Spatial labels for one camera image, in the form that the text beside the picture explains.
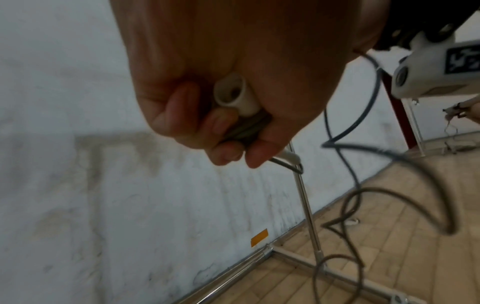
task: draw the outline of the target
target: black band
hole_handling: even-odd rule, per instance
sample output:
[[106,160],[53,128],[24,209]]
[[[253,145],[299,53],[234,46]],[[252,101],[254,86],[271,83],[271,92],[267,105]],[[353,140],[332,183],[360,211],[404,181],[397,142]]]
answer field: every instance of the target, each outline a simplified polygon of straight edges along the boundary
[[421,31],[432,42],[443,41],[479,8],[480,0],[390,0],[388,20],[373,49],[410,49],[410,41]]

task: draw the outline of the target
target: orange sticker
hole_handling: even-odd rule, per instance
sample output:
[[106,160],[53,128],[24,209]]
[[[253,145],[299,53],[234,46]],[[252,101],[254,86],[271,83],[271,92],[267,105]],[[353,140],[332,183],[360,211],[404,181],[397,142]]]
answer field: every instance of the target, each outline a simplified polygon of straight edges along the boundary
[[252,247],[257,245],[258,243],[266,239],[268,235],[269,235],[269,231],[265,229],[264,231],[260,232],[259,234],[251,238],[250,245]]

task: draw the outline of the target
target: black cable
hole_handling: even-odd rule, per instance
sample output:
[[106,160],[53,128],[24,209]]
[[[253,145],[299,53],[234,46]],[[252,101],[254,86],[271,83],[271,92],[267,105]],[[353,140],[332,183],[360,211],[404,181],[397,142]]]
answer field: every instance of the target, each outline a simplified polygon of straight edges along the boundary
[[[370,101],[367,104],[367,107],[364,109],[362,114],[359,116],[359,118],[350,126],[348,127],[345,131],[341,132],[339,135],[333,137],[332,132],[330,129],[329,125],[329,119],[328,119],[328,114],[327,110],[324,112],[324,121],[325,121],[325,129],[328,135],[328,141],[322,144],[322,148],[325,149],[335,149],[337,155],[339,158],[342,160],[342,162],[345,164],[347,170],[352,176],[354,186],[355,186],[355,191],[347,195],[345,200],[343,201],[343,205],[341,207],[340,211],[340,216],[336,219],[333,219],[331,221],[328,221],[321,226],[325,229],[328,229],[335,234],[337,234],[340,238],[342,238],[346,244],[348,249],[350,250],[351,254],[353,256],[349,255],[344,255],[344,254],[332,254],[325,256],[314,268],[313,272],[313,290],[315,293],[315,300],[317,304],[321,304],[320,301],[320,296],[318,294],[318,289],[317,289],[317,276],[322,270],[323,265],[334,258],[343,258],[347,259],[350,261],[355,262],[358,265],[358,277],[357,277],[357,284],[356,284],[356,290],[353,293],[353,295],[345,302],[345,304],[351,304],[353,303],[356,298],[360,295],[362,289],[363,289],[363,280],[364,280],[364,263],[362,262],[362,259],[360,257],[359,252],[353,245],[352,241],[350,240],[350,237],[347,232],[347,227],[345,225],[345,221],[352,217],[360,208],[362,204],[362,193],[365,192],[374,192],[374,193],[381,193],[385,195],[390,195],[393,196],[410,207],[414,208],[417,210],[421,215],[423,215],[432,225],[436,226],[437,229],[443,233],[443,234],[454,234],[457,232],[459,225],[458,225],[458,219],[457,219],[457,213],[454,208],[454,205],[452,203],[452,200],[449,196],[449,194],[446,191],[445,186],[441,183],[440,179],[438,179],[431,171],[429,171],[425,166],[414,162],[405,156],[395,153],[393,151],[389,150],[384,150],[376,147],[370,147],[370,146],[364,146],[364,145],[357,145],[357,144],[338,144],[337,141],[344,138],[346,135],[350,134],[356,127],[359,126],[359,124],[367,117],[369,114],[370,110],[372,109],[379,90],[380,90],[380,84],[381,84],[381,79],[382,79],[382,73],[383,70],[380,68],[380,65],[378,62],[371,56],[363,53],[358,53],[362,57],[366,58],[368,61],[372,63],[372,65],[375,68],[376,71],[376,80],[375,80],[375,86],[373,89],[373,93],[371,95]],[[446,217],[446,224],[443,225],[442,222],[438,219],[436,219],[434,216],[432,216],[423,206],[421,206],[418,202],[415,202],[414,200],[410,199],[409,197],[397,193],[394,191],[391,191],[389,189],[384,189],[384,188],[376,188],[376,187],[370,187],[370,188],[362,188],[360,185],[360,182],[358,180],[357,175],[355,174],[354,170],[352,169],[352,166],[349,164],[345,156],[342,154],[341,150],[356,150],[356,151],[363,151],[363,152],[368,152],[368,153],[373,153],[381,156],[385,156],[390,158],[392,161],[395,162],[402,162],[406,165],[408,165],[411,169],[413,169],[416,173],[420,174],[434,189],[436,196],[440,199],[441,205],[442,205],[442,211],[445,214]],[[353,207],[351,209],[348,209],[349,204],[351,200],[355,198],[355,202],[353,204]],[[333,225],[335,224],[340,224],[340,231],[338,231],[336,228],[333,228]]]

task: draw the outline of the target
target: tile floor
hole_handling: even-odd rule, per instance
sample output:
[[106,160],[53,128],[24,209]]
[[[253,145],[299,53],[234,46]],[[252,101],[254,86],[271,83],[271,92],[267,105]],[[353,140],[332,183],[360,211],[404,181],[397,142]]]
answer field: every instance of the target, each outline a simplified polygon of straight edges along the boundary
[[[433,304],[480,303],[480,149],[458,155],[431,156],[420,161],[433,167],[449,186],[461,218],[460,232],[441,236],[420,216],[400,202],[379,194],[366,194],[357,216],[361,223],[349,228],[366,264],[367,278],[394,287]],[[383,186],[422,202],[439,215],[431,191],[407,168],[392,165],[365,183]],[[342,241],[320,224],[336,217],[340,202],[316,216],[325,254],[347,253]],[[281,244],[313,259],[306,228]],[[333,260],[331,267],[356,274],[351,262]],[[322,303],[343,303],[350,295],[331,280],[318,282]],[[311,275],[295,265],[269,258],[222,294],[215,304],[313,304]],[[360,298],[356,304],[387,303]]]

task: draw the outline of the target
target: metal rack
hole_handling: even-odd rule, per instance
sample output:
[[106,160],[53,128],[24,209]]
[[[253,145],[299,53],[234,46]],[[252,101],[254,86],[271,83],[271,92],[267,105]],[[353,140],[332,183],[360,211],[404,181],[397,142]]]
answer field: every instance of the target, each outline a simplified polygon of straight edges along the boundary
[[[291,152],[294,151],[294,147],[292,143],[289,143],[288,149]],[[224,275],[224,278],[220,278],[222,282],[218,283],[214,286],[209,286],[207,290],[204,288],[199,290],[197,294],[203,294],[197,300],[191,301],[187,298],[180,303],[194,303],[194,304],[207,304],[211,303],[214,299],[220,296],[223,292],[225,292],[228,288],[242,279],[245,275],[247,275],[250,271],[255,269],[259,264],[263,261],[268,259],[271,256],[277,256],[282,259],[290,260],[295,263],[299,263],[300,265],[306,266],[308,268],[313,269],[318,262],[320,262],[324,254],[322,252],[322,248],[320,245],[320,240],[317,233],[317,228],[315,226],[315,222],[313,219],[312,210],[310,208],[309,199],[307,197],[307,192],[305,190],[304,181],[302,176],[298,173],[293,173],[295,177],[295,182],[298,188],[298,193],[300,195],[301,205],[303,208],[303,212],[305,213],[305,221],[308,227],[308,232],[310,234],[311,243],[314,250],[315,261],[305,258],[299,254],[294,252],[290,252],[285,250],[281,247],[274,246],[272,244],[267,245],[264,249],[258,251],[254,255],[250,256],[247,260],[243,261],[241,264],[236,266],[232,269],[231,272]],[[321,268],[320,274],[325,275],[327,277],[340,280],[342,282],[356,285],[357,278],[353,276],[346,275],[341,271],[331,269],[326,264]],[[389,301],[390,304],[427,304],[426,301],[415,298],[413,296],[407,296],[403,292],[390,289],[386,286],[382,286],[370,280],[363,280],[363,291],[369,292],[381,298],[384,298]]]

